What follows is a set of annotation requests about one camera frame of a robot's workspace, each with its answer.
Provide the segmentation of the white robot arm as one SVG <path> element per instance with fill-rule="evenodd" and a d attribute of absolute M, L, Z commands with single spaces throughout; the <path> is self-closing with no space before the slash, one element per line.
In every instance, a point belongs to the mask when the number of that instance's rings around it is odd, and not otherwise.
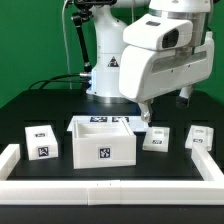
<path fill-rule="evenodd" d="M 177 90 L 185 108 L 194 85 L 212 71 L 214 41 L 208 23 L 214 0 L 75 0 L 80 22 L 94 22 L 97 63 L 87 97 L 102 103 L 135 102 L 142 120 L 151 104 Z"/>

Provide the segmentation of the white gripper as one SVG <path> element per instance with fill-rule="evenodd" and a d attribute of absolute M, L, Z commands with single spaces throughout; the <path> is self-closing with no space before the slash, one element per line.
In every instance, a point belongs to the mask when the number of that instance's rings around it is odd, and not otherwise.
<path fill-rule="evenodd" d="M 141 119 L 150 123 L 153 101 L 149 99 L 181 88 L 176 106 L 187 108 L 194 91 L 192 84 L 210 76 L 213 57 L 211 32 L 206 33 L 204 44 L 188 56 L 177 55 L 175 49 L 155 52 L 128 46 L 121 57 L 119 90 L 125 98 L 139 103 Z"/>

